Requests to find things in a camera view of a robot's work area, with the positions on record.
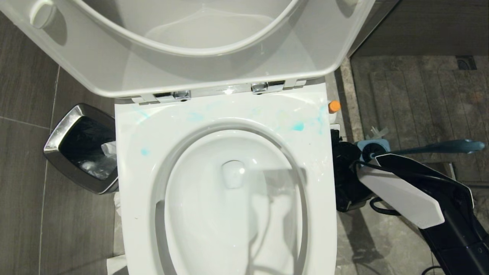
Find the toilet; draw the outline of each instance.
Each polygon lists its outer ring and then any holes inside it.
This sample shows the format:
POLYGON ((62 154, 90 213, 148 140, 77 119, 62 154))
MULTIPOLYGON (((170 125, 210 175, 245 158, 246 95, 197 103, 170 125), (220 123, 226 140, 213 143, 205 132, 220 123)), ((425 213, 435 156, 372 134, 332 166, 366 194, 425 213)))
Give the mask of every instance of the toilet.
POLYGON ((374 0, 5 0, 115 98, 128 270, 333 275, 328 89, 374 0))

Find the open toilet lid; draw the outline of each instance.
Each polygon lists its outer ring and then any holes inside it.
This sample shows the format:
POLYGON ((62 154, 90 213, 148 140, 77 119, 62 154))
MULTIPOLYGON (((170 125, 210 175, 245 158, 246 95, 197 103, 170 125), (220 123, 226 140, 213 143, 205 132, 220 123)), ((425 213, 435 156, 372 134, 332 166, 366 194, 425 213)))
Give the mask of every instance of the open toilet lid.
MULTIPOLYGON (((201 57, 151 49, 109 28, 107 18, 117 18, 110 14, 118 15, 122 26, 151 19, 138 10, 123 10, 125 3, 133 0, 117 1, 118 7, 102 0, 84 2, 93 9, 80 1, 4 0, 0 10, 90 91, 121 98, 267 81, 285 81, 285 87, 303 85, 302 80, 325 75, 340 65, 375 1, 290 1, 296 4, 282 7, 277 12, 280 16, 276 15, 281 19, 279 24, 255 42, 225 54, 201 57), (89 14, 102 14, 104 3, 107 18, 89 14)), ((147 6, 160 1, 138 3, 147 6)), ((185 5, 210 5, 197 0, 161 3, 175 6, 175 10, 171 6, 160 9, 162 13, 176 13, 177 7, 185 10, 185 5)), ((224 9, 228 1, 210 3, 224 9)), ((269 10, 282 1, 246 3, 263 7, 255 10, 269 10)))

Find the stainless steel trash can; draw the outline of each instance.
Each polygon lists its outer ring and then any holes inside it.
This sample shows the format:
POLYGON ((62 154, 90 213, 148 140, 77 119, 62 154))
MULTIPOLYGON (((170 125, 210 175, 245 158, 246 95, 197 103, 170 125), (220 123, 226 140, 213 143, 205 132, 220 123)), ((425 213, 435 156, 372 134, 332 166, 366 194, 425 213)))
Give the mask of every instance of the stainless steel trash can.
POLYGON ((87 104, 78 104, 54 128, 44 156, 79 186, 106 194, 118 189, 115 156, 107 157, 102 144, 115 141, 115 120, 87 104))

